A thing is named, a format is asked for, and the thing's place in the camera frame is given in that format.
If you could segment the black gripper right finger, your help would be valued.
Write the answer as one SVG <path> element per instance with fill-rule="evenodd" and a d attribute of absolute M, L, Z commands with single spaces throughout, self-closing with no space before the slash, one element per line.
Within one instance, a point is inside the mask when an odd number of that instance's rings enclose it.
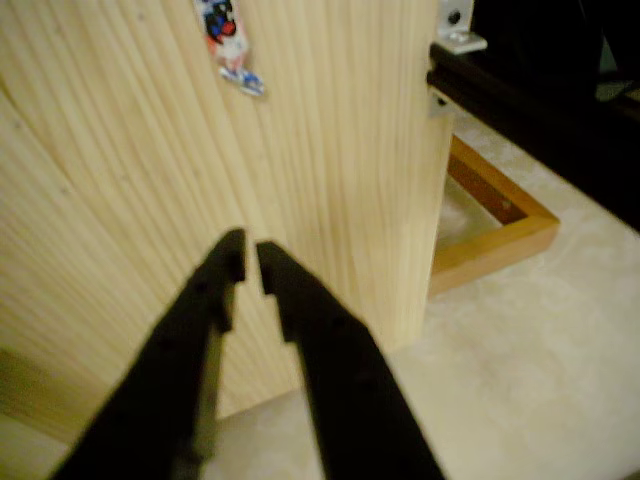
<path fill-rule="evenodd" d="M 325 478 L 443 478 L 366 325 L 277 243 L 258 243 L 257 255 L 298 353 Z"/>

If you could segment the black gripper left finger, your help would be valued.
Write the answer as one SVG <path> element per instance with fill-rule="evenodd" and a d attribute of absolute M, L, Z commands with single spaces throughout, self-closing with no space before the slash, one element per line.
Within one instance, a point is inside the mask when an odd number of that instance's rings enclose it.
<path fill-rule="evenodd" d="M 223 340 L 246 234 L 226 232 L 152 330 L 55 479 L 197 479 L 213 455 Z"/>

